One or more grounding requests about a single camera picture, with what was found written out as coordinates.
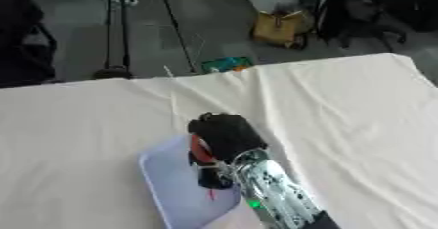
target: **red object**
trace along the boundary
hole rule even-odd
[[[210,190],[208,191],[208,194],[210,195],[210,199],[211,199],[212,201],[214,201],[214,191],[213,191],[213,189],[210,189]]]
[[[200,144],[200,138],[197,135],[192,135],[190,150],[199,161],[204,163],[214,162],[214,157]]]

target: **white tablecloth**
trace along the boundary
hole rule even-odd
[[[137,157],[204,112],[248,118],[344,229],[437,228],[438,91],[391,54],[0,90],[0,228],[161,228]]]

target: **white container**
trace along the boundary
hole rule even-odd
[[[140,156],[146,183],[168,229],[200,229],[235,208],[238,188],[210,190],[199,187],[189,167],[190,136],[175,138]]]

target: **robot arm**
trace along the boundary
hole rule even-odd
[[[204,114],[189,124],[194,134],[191,163],[203,170],[199,184],[241,194],[269,229],[337,229],[283,169],[269,158],[268,145],[239,115]]]

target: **green led light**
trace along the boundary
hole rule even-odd
[[[247,200],[249,206],[253,209],[262,209],[263,205],[258,200]]]

